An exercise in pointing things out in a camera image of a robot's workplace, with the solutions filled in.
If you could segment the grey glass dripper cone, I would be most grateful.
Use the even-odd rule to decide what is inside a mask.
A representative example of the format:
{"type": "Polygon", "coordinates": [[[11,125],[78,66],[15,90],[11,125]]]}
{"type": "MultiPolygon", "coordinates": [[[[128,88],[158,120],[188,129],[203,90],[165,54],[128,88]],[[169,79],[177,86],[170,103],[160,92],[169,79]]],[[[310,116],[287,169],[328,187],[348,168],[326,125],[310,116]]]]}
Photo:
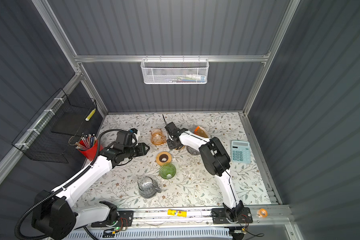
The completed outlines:
{"type": "Polygon", "coordinates": [[[193,156],[200,155],[200,152],[198,150],[195,150],[189,146],[187,146],[187,152],[193,156]]]}

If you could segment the clear grey glass carafe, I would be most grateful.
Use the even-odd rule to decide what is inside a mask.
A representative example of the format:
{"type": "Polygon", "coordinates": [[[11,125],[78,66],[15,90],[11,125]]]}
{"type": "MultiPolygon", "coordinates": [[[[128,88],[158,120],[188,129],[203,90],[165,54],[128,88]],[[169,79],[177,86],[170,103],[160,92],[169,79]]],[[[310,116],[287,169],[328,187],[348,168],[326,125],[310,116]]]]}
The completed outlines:
{"type": "Polygon", "coordinates": [[[158,183],[151,177],[140,177],[137,182],[139,193],[145,199],[153,198],[157,193],[162,192],[158,183]]]}

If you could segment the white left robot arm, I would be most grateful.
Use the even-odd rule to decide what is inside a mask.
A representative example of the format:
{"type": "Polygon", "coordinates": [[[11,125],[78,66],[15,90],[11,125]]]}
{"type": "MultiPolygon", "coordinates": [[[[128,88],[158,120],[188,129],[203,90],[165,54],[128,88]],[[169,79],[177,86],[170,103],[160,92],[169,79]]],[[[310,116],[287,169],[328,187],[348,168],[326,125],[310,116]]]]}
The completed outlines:
{"type": "Polygon", "coordinates": [[[114,226],[119,222],[116,205],[101,201],[96,205],[77,208],[76,201],[99,178],[124,160],[145,156],[149,146],[139,143],[139,131],[116,131],[117,138],[104,149],[97,148],[92,162],[72,178],[50,192],[42,191],[35,198],[36,207],[32,211],[32,227],[54,240],[65,238],[72,230],[102,222],[114,226]]]}

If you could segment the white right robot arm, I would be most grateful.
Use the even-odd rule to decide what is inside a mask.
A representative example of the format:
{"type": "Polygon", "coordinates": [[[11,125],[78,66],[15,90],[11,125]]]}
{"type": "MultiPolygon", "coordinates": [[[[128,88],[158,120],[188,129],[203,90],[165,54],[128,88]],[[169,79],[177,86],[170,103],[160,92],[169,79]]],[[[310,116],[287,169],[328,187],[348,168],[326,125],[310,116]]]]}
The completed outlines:
{"type": "Polygon", "coordinates": [[[236,193],[230,174],[231,159],[221,141],[216,137],[203,138],[185,128],[179,129],[173,122],[166,124],[165,130],[171,150],[187,146],[200,153],[206,170],[215,177],[222,192],[226,218],[232,223],[236,222],[244,204],[236,193]]]}

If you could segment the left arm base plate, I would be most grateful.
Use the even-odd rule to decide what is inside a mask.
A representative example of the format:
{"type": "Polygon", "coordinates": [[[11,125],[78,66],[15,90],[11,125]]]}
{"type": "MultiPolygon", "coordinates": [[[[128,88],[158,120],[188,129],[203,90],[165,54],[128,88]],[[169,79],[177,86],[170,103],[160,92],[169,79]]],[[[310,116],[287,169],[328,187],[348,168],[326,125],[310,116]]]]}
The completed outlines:
{"type": "Polygon", "coordinates": [[[134,211],[118,211],[118,216],[115,220],[105,220],[102,222],[95,222],[91,224],[92,228],[112,228],[112,227],[131,227],[134,219],[134,211]]]}

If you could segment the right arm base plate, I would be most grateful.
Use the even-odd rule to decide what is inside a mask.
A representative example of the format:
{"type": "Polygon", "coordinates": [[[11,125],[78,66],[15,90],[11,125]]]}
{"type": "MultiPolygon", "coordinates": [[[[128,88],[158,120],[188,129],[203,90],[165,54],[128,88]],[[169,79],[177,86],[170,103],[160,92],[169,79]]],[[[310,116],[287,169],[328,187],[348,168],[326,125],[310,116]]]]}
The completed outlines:
{"type": "Polygon", "coordinates": [[[244,207],[244,209],[235,217],[234,220],[227,219],[224,208],[213,208],[211,210],[211,217],[213,219],[213,224],[251,224],[253,223],[253,217],[249,208],[244,207]]]}

